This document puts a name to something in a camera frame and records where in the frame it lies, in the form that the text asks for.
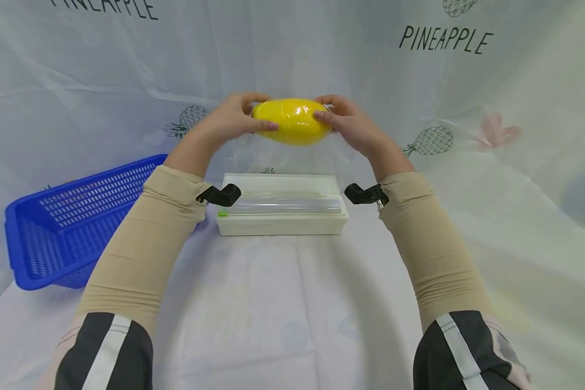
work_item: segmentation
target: pineapple text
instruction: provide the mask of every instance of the pineapple text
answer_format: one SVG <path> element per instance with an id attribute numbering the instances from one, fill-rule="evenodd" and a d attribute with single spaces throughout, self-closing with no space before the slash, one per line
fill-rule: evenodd
<path id="1" fill-rule="evenodd" d="M 83 9 L 93 12 L 115 12 L 127 16 L 140 17 L 141 19 L 157 21 L 152 16 L 152 5 L 148 0 L 50 0 L 54 7 L 67 7 L 69 9 Z"/>
<path id="2" fill-rule="evenodd" d="M 487 38 L 493 36 L 492 32 L 479 32 L 477 29 L 468 28 L 441 28 L 419 27 L 411 25 L 406 27 L 399 44 L 399 49 L 404 45 L 410 50 L 464 50 L 467 53 L 482 54 L 483 47 L 488 44 Z"/>

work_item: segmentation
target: black clip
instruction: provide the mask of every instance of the black clip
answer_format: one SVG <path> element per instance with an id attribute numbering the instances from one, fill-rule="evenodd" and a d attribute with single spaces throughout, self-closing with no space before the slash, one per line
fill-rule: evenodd
<path id="1" fill-rule="evenodd" d="M 214 185 L 197 196 L 197 201 L 207 201 L 213 205 L 231 207 L 241 197 L 241 190 L 234 184 L 228 184 L 219 191 Z"/>
<path id="2" fill-rule="evenodd" d="M 370 205 L 380 201 L 381 205 L 385 206 L 390 202 L 388 196 L 381 189 L 381 184 L 376 184 L 367 190 L 363 190 L 356 183 L 350 184 L 344 190 L 344 194 L 354 205 Z"/>

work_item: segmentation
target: pink flower print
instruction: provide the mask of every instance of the pink flower print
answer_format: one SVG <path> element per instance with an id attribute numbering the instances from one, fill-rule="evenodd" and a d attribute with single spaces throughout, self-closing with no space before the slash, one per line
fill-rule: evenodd
<path id="1" fill-rule="evenodd" d="M 503 119 L 498 112 L 488 115 L 481 123 L 482 136 L 478 139 L 479 145 L 486 149 L 502 147 L 514 141 L 522 132 L 518 126 L 503 127 Z"/>

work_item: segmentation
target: yellow fruit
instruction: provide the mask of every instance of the yellow fruit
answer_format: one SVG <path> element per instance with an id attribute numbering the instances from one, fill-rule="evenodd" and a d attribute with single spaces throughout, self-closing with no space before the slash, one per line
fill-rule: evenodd
<path id="1" fill-rule="evenodd" d="M 327 109 L 313 100 L 279 99 L 258 104 L 254 107 L 252 116 L 279 124 L 276 131 L 257 134 L 283 144 L 310 145 L 329 134 L 329 126 L 313 118 L 316 110 Z"/>

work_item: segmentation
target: hand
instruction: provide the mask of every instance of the hand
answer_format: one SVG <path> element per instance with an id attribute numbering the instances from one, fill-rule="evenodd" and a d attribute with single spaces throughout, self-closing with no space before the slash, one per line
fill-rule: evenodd
<path id="1" fill-rule="evenodd" d="M 219 147 L 243 134 L 275 131 L 278 128 L 277 123 L 257 120 L 248 116 L 253 108 L 252 103 L 264 102 L 269 99 L 271 99 L 269 95 L 260 92 L 230 95 L 192 131 L 208 132 L 219 144 Z"/>
<path id="2" fill-rule="evenodd" d="M 395 173 L 415 171 L 399 145 L 354 102 L 339 95 L 320 96 L 316 101 L 332 107 L 331 112 L 314 111 L 314 118 L 330 125 L 369 160 L 378 183 Z"/>
<path id="3" fill-rule="evenodd" d="M 186 133 L 165 160 L 167 167 L 203 177 L 215 152 L 227 141 L 243 134 L 277 130 L 277 124 L 253 119 L 253 102 L 271 99 L 259 92 L 244 92 L 228 96 L 210 115 Z"/>
<path id="4" fill-rule="evenodd" d="M 332 107 L 329 107 L 331 112 L 314 111 L 314 118 L 331 126 L 351 147 L 367 158 L 377 153 L 379 148 L 394 144 L 353 101 L 340 95 L 320 96 L 316 101 Z"/>

